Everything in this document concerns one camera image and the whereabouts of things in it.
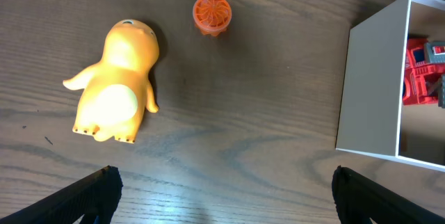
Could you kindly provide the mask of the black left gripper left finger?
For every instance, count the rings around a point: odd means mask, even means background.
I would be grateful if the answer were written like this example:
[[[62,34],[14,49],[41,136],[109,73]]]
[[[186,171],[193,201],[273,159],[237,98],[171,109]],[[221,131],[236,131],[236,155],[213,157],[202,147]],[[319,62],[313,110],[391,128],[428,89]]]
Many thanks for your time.
[[[118,168],[106,166],[50,196],[1,219],[2,223],[110,224],[122,196]]]

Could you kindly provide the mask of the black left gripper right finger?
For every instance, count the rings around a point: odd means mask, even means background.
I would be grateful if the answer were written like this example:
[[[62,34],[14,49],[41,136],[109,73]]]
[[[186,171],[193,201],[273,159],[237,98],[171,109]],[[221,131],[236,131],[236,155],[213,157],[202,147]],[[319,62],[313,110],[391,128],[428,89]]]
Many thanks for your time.
[[[341,223],[444,224],[443,217],[347,167],[334,171],[332,195]]]

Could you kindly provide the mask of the white cardboard box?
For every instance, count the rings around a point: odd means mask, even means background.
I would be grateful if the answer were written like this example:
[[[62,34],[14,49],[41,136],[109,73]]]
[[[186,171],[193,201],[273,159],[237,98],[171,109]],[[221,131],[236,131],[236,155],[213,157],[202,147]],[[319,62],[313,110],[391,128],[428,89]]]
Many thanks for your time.
[[[336,148],[441,171],[444,108],[403,104],[409,38],[444,41],[442,0],[396,0],[350,30]]]

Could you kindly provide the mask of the red toy truck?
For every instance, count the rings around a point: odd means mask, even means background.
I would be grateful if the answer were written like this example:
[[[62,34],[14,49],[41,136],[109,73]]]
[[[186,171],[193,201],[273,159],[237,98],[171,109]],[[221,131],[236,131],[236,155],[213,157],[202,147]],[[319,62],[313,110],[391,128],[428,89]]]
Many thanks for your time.
[[[407,40],[402,98],[405,106],[444,108],[444,41]]]

